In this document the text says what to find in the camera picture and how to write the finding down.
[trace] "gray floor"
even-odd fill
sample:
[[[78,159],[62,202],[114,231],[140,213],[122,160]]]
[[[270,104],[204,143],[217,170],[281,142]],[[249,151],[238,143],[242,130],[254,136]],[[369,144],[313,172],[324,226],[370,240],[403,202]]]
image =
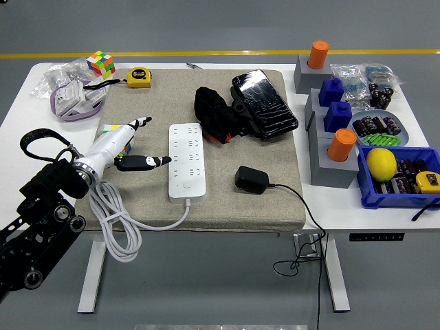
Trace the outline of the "gray floor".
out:
[[[0,54],[159,50],[440,49],[438,1],[18,1],[0,5]],[[72,58],[0,60],[0,121],[30,68]],[[440,148],[439,55],[330,56],[383,63],[428,142]],[[294,63],[295,56],[115,58],[116,62]],[[333,313],[322,283],[322,329],[438,329],[440,242],[352,243],[337,234],[349,313]],[[319,265],[281,278],[272,263],[292,253],[275,234],[144,233],[138,259],[108,258],[97,314],[78,315],[90,238],[85,234],[36,291],[11,293],[0,329],[134,329],[136,324],[303,324],[316,328]]]

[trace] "table leg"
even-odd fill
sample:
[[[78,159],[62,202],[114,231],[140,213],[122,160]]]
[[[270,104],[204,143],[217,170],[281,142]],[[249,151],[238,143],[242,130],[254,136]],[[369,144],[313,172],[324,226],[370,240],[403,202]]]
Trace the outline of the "table leg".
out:
[[[93,244],[91,246],[89,264],[87,265],[87,271],[85,273],[78,313],[92,314],[95,310],[105,251],[104,238],[102,235],[96,235],[93,238]]]
[[[335,312],[350,311],[349,298],[345,289],[344,277],[342,276],[341,264],[333,234],[329,234],[328,240],[325,265],[327,267],[327,276],[329,277],[333,308]]]

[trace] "power outlet socket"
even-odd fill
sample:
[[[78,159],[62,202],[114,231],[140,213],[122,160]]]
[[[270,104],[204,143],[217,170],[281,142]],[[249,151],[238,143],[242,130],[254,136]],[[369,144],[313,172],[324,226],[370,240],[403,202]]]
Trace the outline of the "power outlet socket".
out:
[[[168,194],[170,202],[182,204],[206,199],[203,135],[198,123],[173,124],[169,129]]]

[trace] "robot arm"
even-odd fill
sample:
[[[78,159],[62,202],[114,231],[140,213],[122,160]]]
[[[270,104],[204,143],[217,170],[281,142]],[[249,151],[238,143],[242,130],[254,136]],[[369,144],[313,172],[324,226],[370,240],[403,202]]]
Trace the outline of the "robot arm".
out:
[[[51,164],[20,189],[25,196],[17,208],[20,217],[0,231],[0,301],[9,291],[39,287],[84,230],[85,219],[75,213],[60,190],[80,199],[99,184],[104,169],[114,164],[120,171],[147,171],[171,161],[170,157],[118,156],[136,130],[150,120],[151,117],[139,118],[101,135],[84,155],[49,129],[37,129],[23,136],[23,152]],[[56,158],[39,157],[27,150],[32,141],[47,137],[60,140],[67,148]],[[65,152],[72,154],[71,162],[61,159]],[[29,228],[11,238],[25,223]]]

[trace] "black cloth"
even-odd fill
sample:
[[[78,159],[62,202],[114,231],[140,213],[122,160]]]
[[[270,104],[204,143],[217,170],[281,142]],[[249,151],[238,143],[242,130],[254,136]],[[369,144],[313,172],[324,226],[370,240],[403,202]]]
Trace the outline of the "black cloth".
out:
[[[202,129],[222,144],[228,138],[248,134],[248,123],[212,89],[200,87],[196,90],[194,111]]]

